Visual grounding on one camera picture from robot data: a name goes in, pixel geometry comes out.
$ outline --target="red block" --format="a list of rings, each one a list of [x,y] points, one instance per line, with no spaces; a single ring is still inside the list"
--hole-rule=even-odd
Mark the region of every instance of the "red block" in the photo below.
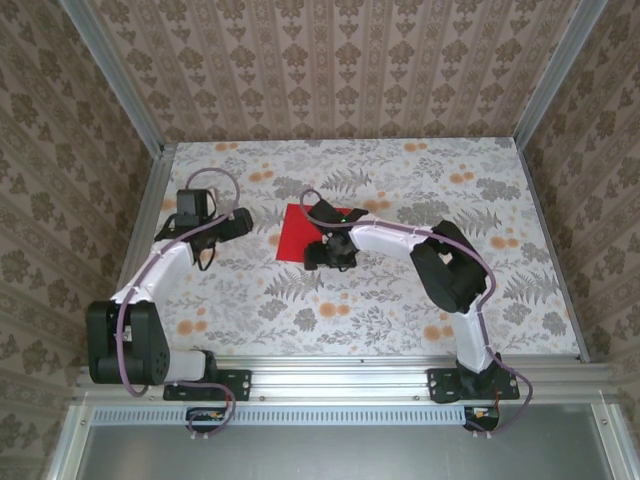
[[[305,207],[307,211],[311,209],[310,205]],[[347,215],[351,211],[350,208],[338,208],[337,210],[343,215]],[[320,240],[322,240],[322,234],[302,214],[300,205],[290,203],[287,205],[287,211],[284,214],[276,260],[303,263],[304,249],[311,242]]]

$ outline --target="wallpaper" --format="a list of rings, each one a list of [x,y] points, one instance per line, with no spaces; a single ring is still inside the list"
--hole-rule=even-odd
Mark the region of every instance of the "wallpaper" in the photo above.
[[[509,136],[578,0],[91,0],[165,143]]]
[[[0,478],[46,473],[151,159],[56,2],[0,3]]]
[[[194,265],[176,282],[161,314],[170,344],[225,355],[455,352],[453,315],[429,301],[411,262],[363,251],[356,268],[340,272],[276,260],[287,204],[297,212],[311,186],[332,205],[384,220],[455,222],[496,275],[484,309],[492,345],[509,355],[579,353],[512,138],[183,143],[158,229],[189,175],[210,166],[238,179],[254,227],[216,246],[209,270]],[[228,180],[208,174],[194,182],[215,188],[219,211],[229,208]],[[291,225],[284,228],[296,230]]]
[[[611,0],[525,155],[593,359],[640,440],[640,2]]]

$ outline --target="aluminum frame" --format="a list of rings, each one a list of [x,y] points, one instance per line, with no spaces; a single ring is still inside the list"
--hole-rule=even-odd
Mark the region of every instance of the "aluminum frame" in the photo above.
[[[154,162],[119,286],[131,278],[148,255],[175,153],[176,145],[168,145],[163,155]],[[504,360],[533,382],[533,404],[591,405],[596,420],[599,420],[598,432],[614,478],[639,479],[638,459],[620,408],[618,405],[610,404],[615,401],[615,395],[608,381],[606,366],[584,363],[589,361],[584,340],[552,249],[549,232],[524,157],[521,152],[519,154],[567,301],[581,355],[579,358],[567,355],[506,356]],[[220,368],[253,371],[252,392],[248,402],[250,405],[292,409],[331,405],[433,406],[435,403],[428,394],[425,370],[451,367],[453,362],[454,358],[449,356],[218,357]],[[526,387],[523,384],[520,384],[520,387],[524,396]],[[146,396],[133,398],[119,385],[95,385],[91,382],[87,369],[83,369],[52,462],[49,480],[66,480],[77,476],[91,428],[91,418],[96,408],[107,405],[188,405],[185,402],[164,402],[161,398],[162,387],[151,387]],[[519,402],[505,401],[512,404]],[[464,402],[464,405],[474,404],[477,402]]]
[[[564,299],[564,303],[567,306],[567,311],[569,312],[569,320],[571,321],[571,326],[573,327],[573,333],[575,334],[576,341],[578,342],[578,350],[580,351],[580,360],[582,360],[583,362],[590,362],[591,357],[589,356],[589,351],[587,350],[587,344],[584,341],[582,330],[580,329],[578,316],[576,315],[576,311],[573,308],[573,302],[571,301],[571,296],[569,295],[567,282],[565,281],[564,275],[562,273],[562,269],[560,268],[560,261],[558,260],[558,255],[556,254],[555,247],[553,246],[553,240],[551,239],[551,234],[549,233],[549,228],[547,227],[547,221],[545,220],[544,215],[542,213],[542,205],[540,204],[540,199],[538,198],[536,189],[533,186],[533,179],[531,178],[531,172],[529,171],[529,166],[527,165],[527,161],[524,158],[524,153],[522,149],[517,145],[516,145],[516,148],[518,149],[518,156],[520,157],[520,164],[522,165],[522,171],[524,172],[524,176],[527,179],[529,192],[531,193],[531,198],[533,199],[533,204],[536,208],[536,213],[538,214],[538,221],[540,222],[540,226],[542,227],[542,233],[544,234],[544,239],[547,242],[547,249],[549,250],[549,255],[551,256],[553,269],[555,270],[556,276],[558,277],[558,283],[560,284],[560,291],[562,292],[562,298]]]
[[[131,123],[144,142],[151,157],[156,159],[162,151],[164,135],[145,107],[145,98],[137,90],[126,70],[109,44],[108,35],[100,20],[85,0],[61,0],[69,18],[100,67],[109,86],[116,94]]]

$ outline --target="black mounting plate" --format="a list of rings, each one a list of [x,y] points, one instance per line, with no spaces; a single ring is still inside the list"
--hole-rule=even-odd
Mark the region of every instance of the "black mounting plate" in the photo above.
[[[452,403],[460,400],[517,400],[520,398],[516,377],[506,370],[497,369],[490,383],[484,388],[485,394],[471,396],[463,388],[460,371],[457,368],[431,368],[427,370],[427,387],[431,400],[436,403]]]
[[[247,388],[243,386],[244,382],[249,384]],[[251,370],[218,370],[214,383],[228,387],[236,396],[237,402],[247,402],[251,394]],[[218,388],[166,385],[162,398],[169,402],[224,402],[226,395]]]

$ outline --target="metal panel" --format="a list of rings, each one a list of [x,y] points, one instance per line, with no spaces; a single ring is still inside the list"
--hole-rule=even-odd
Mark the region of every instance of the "metal panel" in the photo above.
[[[529,142],[606,4],[607,0],[583,0],[578,4],[547,69],[520,117],[514,132],[518,148],[524,150]]]
[[[633,447],[620,405],[593,405],[598,432],[602,439],[615,480],[640,479],[640,461]]]
[[[513,408],[504,409],[505,416]],[[589,406],[533,407],[491,440],[459,426],[100,427],[80,479],[609,480]]]
[[[607,401],[613,399],[605,365],[582,364],[566,357],[507,356],[505,361],[533,382],[535,403],[601,403],[605,401],[602,395]],[[452,357],[218,358],[221,369],[252,370],[249,403],[278,406],[434,405],[425,371],[453,364]],[[83,370],[74,400],[91,405],[154,405],[162,398],[162,389],[151,387],[146,396],[133,398],[120,385],[93,384]],[[520,392],[525,395],[524,384]]]
[[[76,478],[90,430],[92,407],[71,406],[67,412],[47,480]]]
[[[185,425],[190,407],[96,407],[91,426]],[[193,422],[210,425],[211,422]],[[464,425],[464,407],[238,406],[230,425]]]

